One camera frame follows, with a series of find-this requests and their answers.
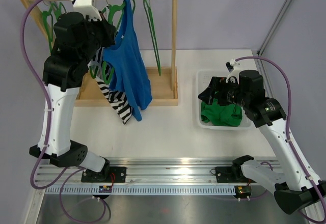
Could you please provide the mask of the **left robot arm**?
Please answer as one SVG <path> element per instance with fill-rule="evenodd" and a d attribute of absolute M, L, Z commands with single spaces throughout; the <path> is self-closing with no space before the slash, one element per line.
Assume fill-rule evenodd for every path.
<path fill-rule="evenodd" d="M 71 166 L 86 169 L 92 182 L 110 177 L 109 160 L 88 150 L 86 145 L 70 138 L 74 104 L 89 71 L 88 64 L 102 47 L 114 44 L 116 28 L 102 13 L 99 18 L 79 12 L 61 15 L 54 24 L 56 39 L 43 68 L 45 115 L 42 136 L 29 154 L 49 159 L 59 168 Z"/>

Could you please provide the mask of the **blue tank top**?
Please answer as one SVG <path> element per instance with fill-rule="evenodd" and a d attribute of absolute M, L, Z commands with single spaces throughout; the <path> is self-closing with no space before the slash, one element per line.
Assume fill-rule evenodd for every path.
<path fill-rule="evenodd" d="M 124 15 L 115 37 L 116 44 L 104 49 L 103 59 L 115 69 L 109 88 L 125 92 L 127 101 L 133 108 L 132 117 L 139 122 L 142 120 L 141 111 L 152 101 L 151 84 L 133 27 L 131 1 L 123 2 Z"/>

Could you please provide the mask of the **green tank top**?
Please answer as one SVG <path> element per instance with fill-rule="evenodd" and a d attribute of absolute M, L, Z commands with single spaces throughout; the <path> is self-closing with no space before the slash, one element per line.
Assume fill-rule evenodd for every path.
<path fill-rule="evenodd" d="M 241 107 L 235 104 L 221 106 L 217 101 L 214 99 L 212 105 L 201 102 L 201 121 L 213 126 L 238 127 L 243 119 Z"/>

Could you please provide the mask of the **black white striped tank top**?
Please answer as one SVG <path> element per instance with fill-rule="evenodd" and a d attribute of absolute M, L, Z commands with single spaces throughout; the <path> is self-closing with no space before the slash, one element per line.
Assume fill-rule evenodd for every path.
<path fill-rule="evenodd" d="M 99 48 L 91 60 L 94 60 L 94 61 L 101 60 L 101 64 L 103 64 L 103 62 L 104 62 L 103 52 L 104 52 L 104 48 L 103 47 Z M 126 96 L 125 92 L 113 91 L 109 88 L 109 85 L 113 81 L 113 77 L 112 77 L 112 80 L 109 85 L 106 85 L 103 82 L 103 79 L 96 78 L 95 80 L 96 80 L 98 87 L 100 88 L 102 95 L 108 101 L 108 103 L 113 108 L 113 110 L 117 113 L 119 118 L 122 120 L 122 123 L 124 125 L 126 125 L 132 117 L 133 108 L 128 103 L 127 96 Z"/>

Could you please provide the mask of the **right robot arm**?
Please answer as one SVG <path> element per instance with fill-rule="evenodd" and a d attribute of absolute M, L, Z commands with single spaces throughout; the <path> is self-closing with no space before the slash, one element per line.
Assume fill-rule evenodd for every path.
<path fill-rule="evenodd" d="M 207 105 L 238 105 L 266 138 L 283 172 L 276 173 L 245 155 L 232 162 L 236 181 L 250 179 L 274 195 L 278 206 L 292 214 L 325 198 L 325 181 L 302 156 L 295 139 L 287 138 L 287 118 L 280 103 L 265 94 L 263 77 L 256 70 L 243 70 L 238 78 L 212 77 L 198 98 Z"/>

